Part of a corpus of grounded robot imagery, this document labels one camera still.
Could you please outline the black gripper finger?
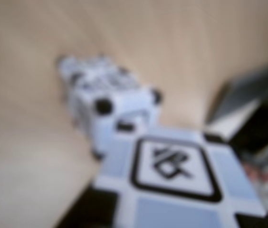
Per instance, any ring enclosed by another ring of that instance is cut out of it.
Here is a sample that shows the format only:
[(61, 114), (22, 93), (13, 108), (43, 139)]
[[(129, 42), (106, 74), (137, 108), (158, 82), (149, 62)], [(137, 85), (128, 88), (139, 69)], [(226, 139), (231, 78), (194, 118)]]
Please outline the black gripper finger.
[(92, 196), (92, 188), (86, 187), (71, 206), (58, 220), (54, 228), (90, 228), (96, 223), (88, 214), (88, 198)]

